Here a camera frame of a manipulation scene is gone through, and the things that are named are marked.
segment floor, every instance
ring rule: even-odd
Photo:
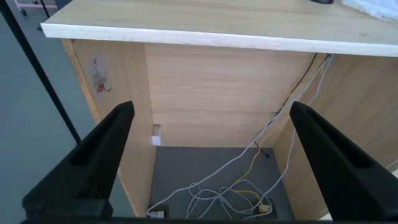
[[[262,191],[266,191],[274,185],[280,177],[277,163],[272,149],[263,149],[268,153],[260,153],[253,165],[251,173],[246,177]],[[196,147],[158,147],[155,171],[152,179],[151,205],[168,197],[174,190],[187,187],[192,182],[198,182],[213,173],[232,158],[240,155],[243,149],[238,148],[196,148]],[[221,170],[211,179],[201,184],[201,188],[209,188],[215,191],[222,186],[231,185],[241,177],[249,168],[251,160],[257,149],[249,149],[243,157],[234,161],[225,169]],[[242,184],[240,189],[248,189],[248,185]],[[268,195],[275,203],[277,217],[283,220],[293,220],[293,213],[287,198],[283,183]],[[230,203],[240,209],[246,209],[249,205],[241,197],[228,194]],[[165,202],[169,208],[169,218],[184,218],[191,196],[187,190],[176,193],[171,199]],[[190,218],[197,218],[207,208],[210,202],[199,202]],[[203,217],[205,219],[228,219],[221,203],[217,201],[209,212]],[[243,216],[235,215],[234,219],[241,219]]]
[[[46,18],[43,9],[26,9],[23,16],[13,0],[7,3],[83,138],[94,128],[94,119],[61,41],[36,29]],[[0,223],[20,223],[25,219],[23,196],[75,141],[2,16],[0,34]],[[134,216],[118,178],[110,201],[114,216]]]

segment wooden cabinet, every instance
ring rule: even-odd
[[[97,123],[133,101],[119,176],[139,217],[149,205],[154,124],[164,146],[246,147],[305,89],[327,54],[336,55],[311,106],[396,168],[396,22],[339,2],[74,0],[42,27],[63,39]],[[300,101],[308,103],[319,79]],[[264,146],[274,148],[282,171],[292,129],[286,110],[264,133],[275,130]],[[327,212],[299,141],[289,167],[284,185],[295,217]]]

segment desk top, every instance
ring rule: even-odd
[[[340,1],[74,0],[47,37],[398,56],[398,22]]]

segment floral sticker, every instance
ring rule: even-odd
[[[94,88],[97,93],[111,91],[106,80],[106,71],[101,54],[96,54],[89,66],[90,74],[93,78]]]

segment white cloth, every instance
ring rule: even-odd
[[[341,2],[376,18],[398,21],[398,0],[341,0]]]

